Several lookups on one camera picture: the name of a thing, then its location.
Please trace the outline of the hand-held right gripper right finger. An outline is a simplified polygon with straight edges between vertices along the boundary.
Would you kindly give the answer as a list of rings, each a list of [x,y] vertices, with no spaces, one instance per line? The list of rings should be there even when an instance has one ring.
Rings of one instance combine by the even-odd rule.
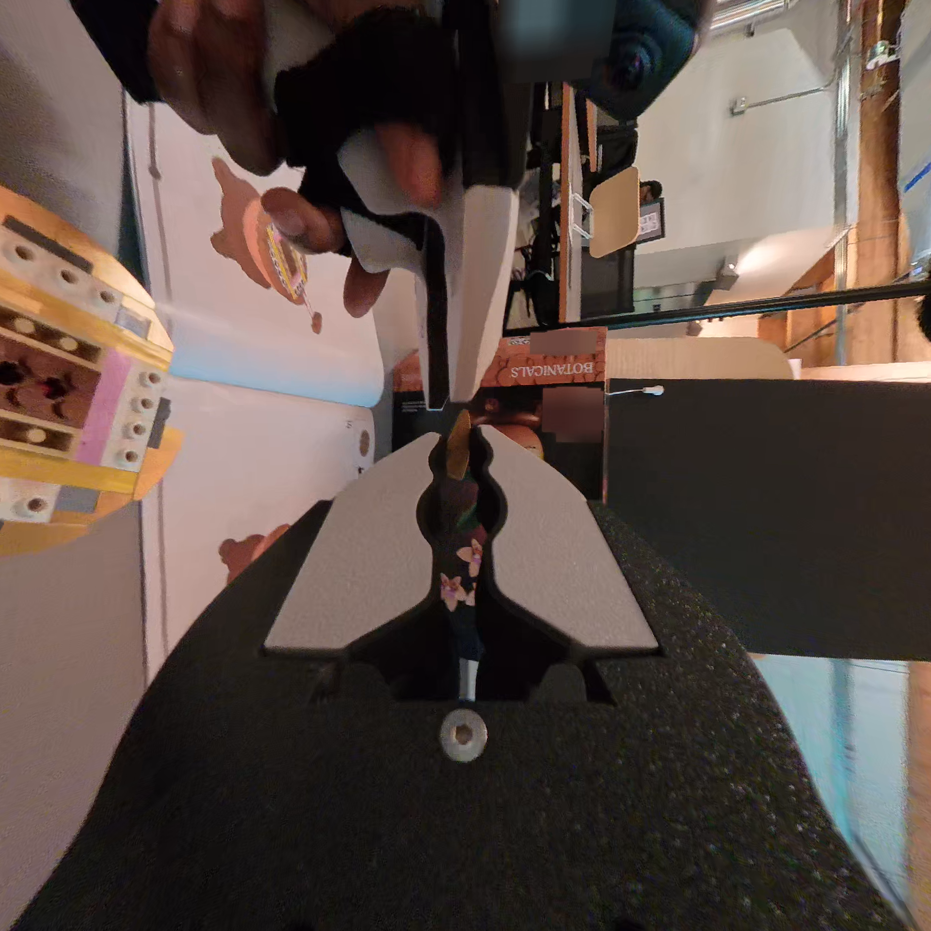
[[[660,651],[588,500],[489,425],[473,430],[487,528],[477,626],[482,678],[543,678],[552,666]]]

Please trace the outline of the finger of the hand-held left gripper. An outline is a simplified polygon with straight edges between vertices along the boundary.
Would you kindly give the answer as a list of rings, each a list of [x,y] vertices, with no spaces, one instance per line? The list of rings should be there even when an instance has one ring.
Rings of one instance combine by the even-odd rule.
[[[464,404],[501,339],[518,220],[511,187],[454,187],[425,216],[417,280],[425,407]]]

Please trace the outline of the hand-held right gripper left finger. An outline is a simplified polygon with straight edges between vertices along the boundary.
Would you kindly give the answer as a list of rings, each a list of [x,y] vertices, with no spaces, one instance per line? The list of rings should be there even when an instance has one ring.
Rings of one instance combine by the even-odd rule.
[[[266,640],[273,653],[338,656],[433,593],[417,508],[440,443],[425,434],[337,495]]]

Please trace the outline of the small tan slope brick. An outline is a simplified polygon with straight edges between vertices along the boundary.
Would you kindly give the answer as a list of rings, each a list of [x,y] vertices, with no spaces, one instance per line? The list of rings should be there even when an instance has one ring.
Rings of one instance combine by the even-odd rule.
[[[452,482],[464,482],[469,473],[472,419],[469,410],[461,410],[446,439],[445,474]]]

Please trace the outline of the brick pot model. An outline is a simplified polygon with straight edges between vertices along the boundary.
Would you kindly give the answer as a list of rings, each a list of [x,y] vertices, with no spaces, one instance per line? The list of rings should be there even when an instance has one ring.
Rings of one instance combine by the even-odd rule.
[[[164,479],[183,440],[172,356],[132,273],[2,187],[2,558],[75,541]]]

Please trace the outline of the white instruction booklet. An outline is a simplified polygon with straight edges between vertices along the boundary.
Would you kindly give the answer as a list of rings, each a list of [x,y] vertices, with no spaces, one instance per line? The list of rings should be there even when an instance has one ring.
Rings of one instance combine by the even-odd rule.
[[[300,254],[263,209],[299,173],[251,176],[160,104],[127,100],[125,125],[183,434],[141,503],[152,681],[231,569],[371,465],[385,368],[372,317],[343,308],[348,261]]]

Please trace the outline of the black panel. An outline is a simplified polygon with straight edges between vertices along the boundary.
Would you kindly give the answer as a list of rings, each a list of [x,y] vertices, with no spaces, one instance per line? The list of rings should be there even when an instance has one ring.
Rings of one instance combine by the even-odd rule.
[[[613,380],[607,504],[758,655],[930,659],[929,384]]]

